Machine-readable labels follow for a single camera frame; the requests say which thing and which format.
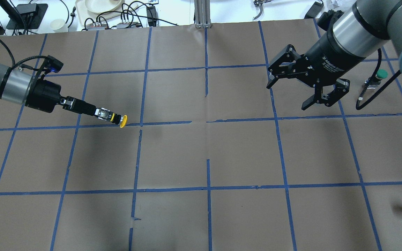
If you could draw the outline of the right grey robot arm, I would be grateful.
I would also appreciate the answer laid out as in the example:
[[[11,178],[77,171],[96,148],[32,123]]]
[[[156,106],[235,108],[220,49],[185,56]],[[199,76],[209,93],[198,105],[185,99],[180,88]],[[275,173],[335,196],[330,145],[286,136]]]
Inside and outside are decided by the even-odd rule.
[[[349,92],[342,76],[391,41],[402,74],[402,0],[357,0],[304,54],[288,44],[270,63],[270,89],[281,78],[296,78],[314,89],[302,110],[334,105]]]

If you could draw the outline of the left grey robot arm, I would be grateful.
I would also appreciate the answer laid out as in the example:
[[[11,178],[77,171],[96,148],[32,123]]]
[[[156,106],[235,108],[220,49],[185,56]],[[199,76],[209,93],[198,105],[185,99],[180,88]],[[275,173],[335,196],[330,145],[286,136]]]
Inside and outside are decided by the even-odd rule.
[[[99,108],[83,100],[71,96],[62,96],[61,86],[47,81],[45,74],[58,72],[62,63],[51,56],[46,56],[45,62],[35,75],[24,73],[16,66],[5,66],[0,63],[0,99],[25,105],[46,113],[53,112],[56,105],[63,109],[89,116],[96,116]]]

